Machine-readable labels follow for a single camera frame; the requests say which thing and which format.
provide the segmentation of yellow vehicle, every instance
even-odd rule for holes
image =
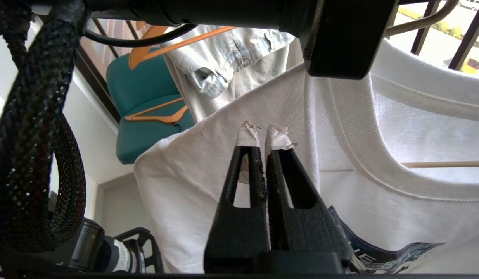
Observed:
[[[468,74],[477,74],[479,71],[479,61],[475,60],[472,57],[468,57],[463,66],[460,68],[460,71]]]

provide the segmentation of denim shirt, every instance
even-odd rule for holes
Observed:
[[[220,26],[200,25],[161,46],[172,45],[218,28]],[[199,93],[213,99],[227,89],[234,72],[288,46],[293,39],[291,34],[277,30],[236,28],[171,51],[167,55]]]

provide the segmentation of chair backrest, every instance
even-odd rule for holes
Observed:
[[[179,94],[163,56],[143,61],[134,70],[129,69],[129,54],[113,60],[107,69],[107,86],[122,116],[147,101]]]

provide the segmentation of teal chair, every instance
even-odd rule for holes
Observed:
[[[129,55],[110,63],[107,70],[108,91],[122,116],[117,136],[117,157],[123,164],[136,158],[167,136],[194,125],[189,110],[174,124],[160,121],[128,121],[125,117],[181,98],[162,56],[141,62],[129,69]],[[142,116],[172,116],[185,106],[183,100],[163,106]]]

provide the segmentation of chair seat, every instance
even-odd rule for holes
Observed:
[[[136,106],[127,115],[138,113],[160,104],[179,99],[181,95],[172,94],[154,99]],[[145,113],[144,116],[170,116],[185,106],[184,101],[179,101],[163,108]],[[122,117],[117,136],[117,157],[123,164],[133,164],[139,155],[152,147],[157,141],[173,134],[193,127],[194,122],[189,111],[174,125],[158,121],[127,121]]]

